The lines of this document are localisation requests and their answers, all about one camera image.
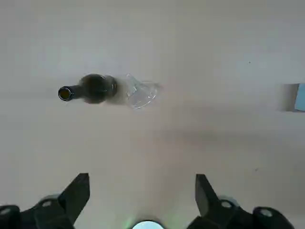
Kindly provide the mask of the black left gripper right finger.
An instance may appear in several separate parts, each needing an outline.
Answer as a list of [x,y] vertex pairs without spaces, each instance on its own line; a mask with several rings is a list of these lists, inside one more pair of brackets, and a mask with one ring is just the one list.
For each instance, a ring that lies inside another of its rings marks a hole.
[[200,215],[189,229],[293,229],[292,223],[278,210],[255,207],[251,213],[228,199],[220,199],[206,175],[197,174],[195,201]]

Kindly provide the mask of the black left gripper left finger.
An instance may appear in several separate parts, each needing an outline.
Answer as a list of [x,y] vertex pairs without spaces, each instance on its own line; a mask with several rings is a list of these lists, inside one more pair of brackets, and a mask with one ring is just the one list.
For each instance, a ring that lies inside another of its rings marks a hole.
[[90,198],[90,177],[80,173],[59,194],[40,200],[28,210],[17,205],[0,207],[2,229],[73,229]]

